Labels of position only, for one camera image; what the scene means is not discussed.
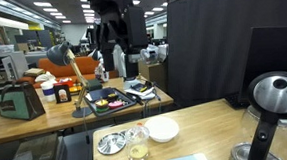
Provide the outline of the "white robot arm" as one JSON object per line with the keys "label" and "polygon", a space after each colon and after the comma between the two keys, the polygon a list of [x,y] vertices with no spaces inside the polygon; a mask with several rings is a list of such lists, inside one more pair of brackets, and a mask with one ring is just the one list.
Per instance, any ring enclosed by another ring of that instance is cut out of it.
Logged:
{"label": "white robot arm", "polygon": [[148,46],[145,17],[141,7],[133,0],[88,0],[90,8],[101,18],[96,28],[97,49],[103,56],[107,71],[113,71],[114,46],[123,50],[126,79],[138,75],[137,58],[142,49]]}

